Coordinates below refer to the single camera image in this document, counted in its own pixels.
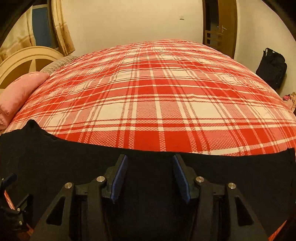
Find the triangular cutout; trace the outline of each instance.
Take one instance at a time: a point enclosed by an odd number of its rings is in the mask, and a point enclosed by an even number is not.
[[[60,226],[62,224],[63,210],[65,204],[65,197],[61,197],[48,216],[46,223],[51,225]]]
[[[237,206],[237,220],[239,226],[252,225],[254,223],[252,217],[239,197],[235,197],[235,204]]]

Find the door handle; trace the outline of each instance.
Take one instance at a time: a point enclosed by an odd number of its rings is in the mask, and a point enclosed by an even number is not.
[[[222,25],[222,28],[221,28],[221,33],[223,33],[223,32],[224,32],[224,30],[227,30],[227,28],[223,27],[223,25]]]

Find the plaid bedspread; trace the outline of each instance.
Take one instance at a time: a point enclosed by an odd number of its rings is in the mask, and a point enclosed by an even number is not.
[[[79,57],[5,132],[29,119],[62,139],[120,148],[241,156],[296,146],[296,117],[275,91],[228,56],[183,40]]]

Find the fabric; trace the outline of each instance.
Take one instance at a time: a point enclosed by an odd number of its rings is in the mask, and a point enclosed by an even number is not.
[[[48,73],[31,72],[22,75],[3,90],[0,95],[0,130],[7,128],[31,93],[48,78]]]
[[[62,1],[61,0],[50,0],[51,12],[54,23],[54,28],[59,43],[60,51],[63,55],[69,55],[75,51],[68,25],[63,18],[62,12]]]
[[[293,108],[293,101],[291,99],[285,101],[284,100],[284,103],[287,105],[287,107],[289,108],[289,110],[291,111],[294,111],[295,110],[295,107]]]
[[[0,47],[0,63],[14,52],[31,46],[36,46],[32,25],[32,9],[30,7],[12,27]]]
[[[17,174],[7,189],[13,203],[33,194],[33,227],[65,183],[88,183],[125,154],[128,171],[119,200],[115,205],[105,203],[113,240],[187,240],[196,203],[186,205],[181,199],[173,176],[173,152],[69,142],[48,134],[33,120],[1,135],[0,148],[0,176]],[[268,235],[289,217],[296,199],[294,149],[242,157],[181,156],[212,183],[234,182]]]
[[[296,204],[290,214],[289,219],[277,230],[277,235],[269,241],[293,241],[296,237]]]
[[[34,119],[70,141],[209,155],[296,146],[296,117],[243,65],[190,41],[86,54],[54,72],[5,132]]]
[[[289,99],[290,99],[290,96],[289,96],[289,95],[284,95],[284,96],[283,96],[283,100],[284,100],[284,101],[288,101]]]
[[[65,57],[58,59],[58,60],[50,63],[49,65],[45,66],[42,70],[40,70],[40,72],[52,74],[60,67],[70,63],[71,61],[73,61],[74,59],[77,59],[77,58],[78,57],[76,57],[76,56],[65,56]]]
[[[296,107],[296,93],[293,92],[292,94],[290,94],[290,98],[293,101],[293,105],[292,105],[292,109],[291,111],[295,111],[295,107]]]

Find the white wall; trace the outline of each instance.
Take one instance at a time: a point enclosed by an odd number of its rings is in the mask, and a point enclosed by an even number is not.
[[[62,7],[75,55],[163,39],[202,43],[202,0],[63,0]]]
[[[280,96],[296,92],[296,41],[262,0],[237,0],[237,45],[234,59],[256,72],[267,47],[282,54],[288,65]]]

